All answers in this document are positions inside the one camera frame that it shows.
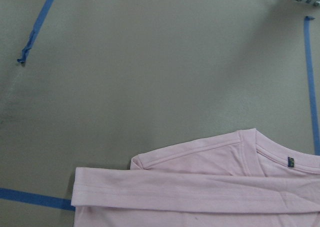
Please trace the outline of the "pink Snoopy t-shirt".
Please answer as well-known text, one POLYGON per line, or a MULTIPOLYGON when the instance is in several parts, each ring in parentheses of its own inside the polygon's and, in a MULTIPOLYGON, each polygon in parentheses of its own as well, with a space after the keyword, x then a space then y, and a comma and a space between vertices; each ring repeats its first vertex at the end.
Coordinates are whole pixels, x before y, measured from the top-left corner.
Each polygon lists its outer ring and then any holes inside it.
POLYGON ((238 130, 78 167, 71 204, 76 227, 317 227, 320 158, 238 130))

